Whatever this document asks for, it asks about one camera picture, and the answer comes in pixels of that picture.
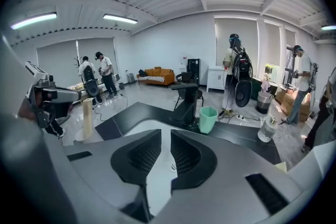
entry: green trash bin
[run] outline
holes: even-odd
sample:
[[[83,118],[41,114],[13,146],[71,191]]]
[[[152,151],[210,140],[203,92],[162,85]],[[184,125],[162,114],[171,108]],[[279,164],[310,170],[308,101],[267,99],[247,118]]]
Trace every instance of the green trash bin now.
[[[200,109],[200,117],[198,128],[201,133],[208,134],[215,125],[216,119],[218,117],[217,109],[211,106],[205,106]]]

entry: leather couch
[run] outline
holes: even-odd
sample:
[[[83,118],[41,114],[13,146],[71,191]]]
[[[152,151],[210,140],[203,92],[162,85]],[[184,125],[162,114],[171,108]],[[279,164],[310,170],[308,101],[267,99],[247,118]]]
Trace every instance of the leather couch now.
[[[152,69],[145,69],[148,76],[141,77],[137,74],[138,82],[147,84],[157,84],[168,86],[174,83],[175,75],[172,69],[164,69],[161,67],[154,67]]]

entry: tile floor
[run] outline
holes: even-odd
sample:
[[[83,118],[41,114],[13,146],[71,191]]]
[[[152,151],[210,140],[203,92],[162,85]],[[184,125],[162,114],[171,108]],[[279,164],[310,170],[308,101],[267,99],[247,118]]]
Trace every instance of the tile floor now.
[[[203,91],[204,106],[212,106],[220,111],[223,100],[223,92],[217,90],[209,90],[206,92],[205,88],[200,88]],[[126,85],[125,89],[120,91],[125,97],[120,94],[116,99],[105,100],[104,104],[96,107],[95,111],[102,115],[93,113],[93,126],[97,126],[101,123],[101,120],[109,119],[116,115],[120,111],[124,110],[126,106],[130,106],[136,102],[142,102],[149,105],[153,105],[159,108],[174,110],[178,93],[170,88],[164,86],[146,85],[146,84],[133,84]],[[202,101],[198,100],[196,116],[199,116],[199,109]],[[256,101],[250,100],[249,104],[244,108],[234,108],[234,113],[241,114],[248,118],[264,118],[265,115],[259,113],[256,109]],[[278,121],[285,115],[280,110],[280,105],[273,100],[269,113],[276,117]],[[221,122],[226,123],[228,119],[222,119]],[[230,120],[230,124],[238,124],[245,126],[260,127],[260,121],[247,120],[242,121],[233,117]],[[283,162],[286,162],[287,169],[291,169],[297,163],[299,163],[305,156],[300,148],[303,144],[305,136],[308,135],[309,130],[313,126],[314,121],[308,119],[305,123],[300,123],[298,127],[287,126],[285,124],[279,126],[277,133],[274,136],[274,141],[277,146],[280,158]],[[83,111],[81,105],[74,107],[71,112],[70,118],[61,125],[66,129],[66,134],[63,141],[63,146],[73,145],[76,135],[83,130]],[[102,141],[99,134],[93,130],[93,135],[86,143]]]

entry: black chair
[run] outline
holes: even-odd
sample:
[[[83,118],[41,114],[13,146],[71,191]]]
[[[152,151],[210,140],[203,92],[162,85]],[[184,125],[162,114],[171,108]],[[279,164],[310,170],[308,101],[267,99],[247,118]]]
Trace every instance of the black chair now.
[[[192,80],[192,76],[193,74],[191,72],[183,72],[181,74],[178,74],[176,76],[176,80],[177,80],[176,84],[194,83],[194,81]],[[174,110],[177,108],[179,100],[184,100],[185,98],[185,89],[177,90],[177,92],[179,95],[178,95],[178,99],[174,107]],[[204,98],[203,98],[203,92],[201,90],[197,90],[197,99],[202,99],[202,106],[203,106]]]

